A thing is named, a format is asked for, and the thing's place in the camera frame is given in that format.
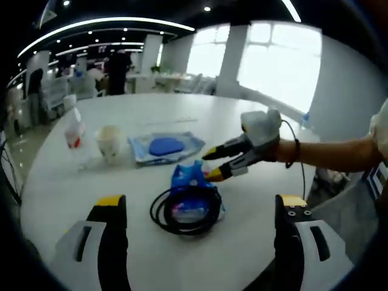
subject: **coiled black cable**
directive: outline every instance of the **coiled black cable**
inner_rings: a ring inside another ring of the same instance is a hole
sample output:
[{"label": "coiled black cable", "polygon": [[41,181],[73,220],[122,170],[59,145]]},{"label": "coiled black cable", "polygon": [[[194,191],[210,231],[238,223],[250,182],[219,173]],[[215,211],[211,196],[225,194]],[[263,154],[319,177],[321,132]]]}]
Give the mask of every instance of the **coiled black cable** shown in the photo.
[{"label": "coiled black cable", "polygon": [[[200,199],[208,203],[209,209],[205,216],[195,222],[179,222],[173,217],[173,208],[188,199]],[[216,187],[184,186],[164,191],[152,202],[150,216],[160,228],[175,235],[202,235],[208,232],[217,222],[221,207],[221,196]],[[165,223],[160,220],[163,209]]]}]

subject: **ceiling light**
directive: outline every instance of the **ceiling light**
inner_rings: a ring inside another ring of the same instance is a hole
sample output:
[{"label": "ceiling light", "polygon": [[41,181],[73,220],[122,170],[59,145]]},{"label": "ceiling light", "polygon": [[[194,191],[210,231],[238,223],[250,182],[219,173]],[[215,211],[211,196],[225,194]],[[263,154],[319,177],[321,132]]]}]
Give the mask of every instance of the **ceiling light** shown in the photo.
[{"label": "ceiling light", "polygon": [[102,45],[112,45],[111,42],[100,42],[99,44],[89,44],[87,47],[100,47]]},{"label": "ceiling light", "polygon": [[73,53],[73,52],[77,52],[78,50],[86,50],[86,49],[87,49],[87,46],[76,47],[76,48],[72,48],[70,50],[64,50],[63,52],[57,53],[56,56],[62,56],[62,55],[66,55],[67,53]]},{"label": "ceiling light", "polygon": [[23,75],[26,71],[27,71],[27,69],[25,69],[25,70],[23,70],[22,72],[18,73],[18,74],[16,75],[16,77],[14,77],[14,78],[11,77],[11,81],[8,83],[7,87],[9,87],[10,84],[12,84],[13,81],[15,81],[16,79],[18,79],[18,78],[19,78],[21,75]]},{"label": "ceiling light", "polygon": [[150,22],[150,23],[157,23],[157,24],[173,26],[173,27],[177,27],[177,28],[181,28],[181,29],[186,29],[186,30],[189,30],[191,32],[195,31],[195,29],[193,27],[189,27],[189,26],[186,26],[186,25],[182,25],[182,24],[178,24],[178,23],[174,23],[174,22],[170,22],[170,21],[164,21],[164,20],[159,20],[159,19],[152,19],[152,18],[143,18],[143,17],[106,17],[106,18],[96,18],[96,19],[90,19],[90,20],[85,20],[85,21],[80,21],[80,22],[76,22],[76,23],[73,23],[73,24],[69,24],[69,25],[63,26],[61,28],[58,28],[56,30],[53,30],[52,32],[49,32],[49,33],[41,36],[40,38],[38,38],[37,40],[33,41],[28,46],[26,46],[24,49],[22,49],[22,51],[18,55],[18,58],[21,55],[23,55],[27,50],[32,48],[34,45],[39,44],[41,41],[43,41],[43,40],[45,40],[45,39],[47,39],[47,38],[49,38],[51,36],[57,35],[58,33],[64,32],[64,31],[69,30],[71,28],[80,27],[80,26],[83,26],[83,25],[89,25],[89,24],[100,23],[100,22],[110,22],[110,21]]},{"label": "ceiling light", "polygon": [[140,49],[138,49],[138,48],[126,48],[125,50],[124,50],[125,52],[142,52],[143,50],[140,50]]},{"label": "ceiling light", "polygon": [[50,63],[48,64],[48,66],[50,67],[51,65],[55,65],[55,64],[57,64],[58,62],[59,62],[58,60],[53,61],[53,62],[50,62]]},{"label": "ceiling light", "polygon": [[295,7],[292,5],[290,0],[282,0],[283,4],[287,7],[289,10],[293,20],[295,22],[301,22],[301,18],[298,15],[298,12],[296,12]]},{"label": "ceiling light", "polygon": [[144,45],[143,42],[120,42],[121,45]]}]

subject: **white wall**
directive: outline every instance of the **white wall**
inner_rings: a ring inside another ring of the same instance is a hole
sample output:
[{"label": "white wall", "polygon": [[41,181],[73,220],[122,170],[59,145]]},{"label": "white wall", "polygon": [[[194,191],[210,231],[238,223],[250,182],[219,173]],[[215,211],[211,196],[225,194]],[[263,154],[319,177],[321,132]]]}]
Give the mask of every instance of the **white wall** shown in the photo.
[{"label": "white wall", "polygon": [[163,45],[161,66],[173,72],[185,73],[193,40],[194,35],[188,35]]},{"label": "white wall", "polygon": [[321,70],[310,107],[311,125],[322,141],[365,136],[370,118],[386,98],[383,76],[368,59],[323,37]]}]

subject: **wire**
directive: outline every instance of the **wire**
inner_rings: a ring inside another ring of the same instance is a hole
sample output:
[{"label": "wire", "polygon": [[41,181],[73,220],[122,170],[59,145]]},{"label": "wire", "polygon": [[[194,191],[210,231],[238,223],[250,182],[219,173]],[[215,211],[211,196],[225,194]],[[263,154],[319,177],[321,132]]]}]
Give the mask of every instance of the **wire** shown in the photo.
[{"label": "wire", "polygon": [[[296,142],[297,138],[296,138],[295,132],[292,129],[291,124],[288,121],[283,120],[283,119],[282,119],[282,122],[285,122],[290,127],[292,135],[293,135],[293,138],[294,138],[294,140]],[[303,200],[305,200],[305,196],[306,196],[306,177],[304,176],[304,166],[303,166],[302,162],[301,162],[301,167],[302,167],[302,177],[303,177]]]},{"label": "wire", "polygon": [[13,167],[13,164],[11,163],[10,161],[10,157],[8,156],[8,152],[7,150],[5,149],[5,143],[7,142],[7,140],[5,140],[1,146],[2,148],[2,151],[5,153],[6,157],[5,156],[1,156],[7,163],[9,163],[10,165],[10,168],[11,168],[11,172],[12,172],[12,178],[13,178],[13,185],[14,185],[14,190],[15,190],[15,193],[16,195],[19,196],[19,192],[18,192],[18,183],[16,182],[16,174],[15,174],[15,169]]},{"label": "wire", "polygon": [[[174,208],[185,201],[204,201],[207,204],[207,212],[203,218],[195,222],[179,222],[175,219]],[[216,187],[183,186],[174,187],[164,191],[151,204],[150,216],[160,228],[166,232],[176,235],[201,235],[209,231],[217,222],[221,207],[221,196]],[[160,213],[163,208],[163,218],[160,220]]]}]

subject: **paper cup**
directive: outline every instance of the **paper cup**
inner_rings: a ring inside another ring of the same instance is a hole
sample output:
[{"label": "paper cup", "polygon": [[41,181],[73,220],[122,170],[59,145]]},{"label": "paper cup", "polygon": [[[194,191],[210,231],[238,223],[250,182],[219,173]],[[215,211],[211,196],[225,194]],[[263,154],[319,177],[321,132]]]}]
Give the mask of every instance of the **paper cup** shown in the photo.
[{"label": "paper cup", "polygon": [[114,164],[120,151],[120,128],[115,125],[101,127],[96,132],[98,149],[107,164]]}]

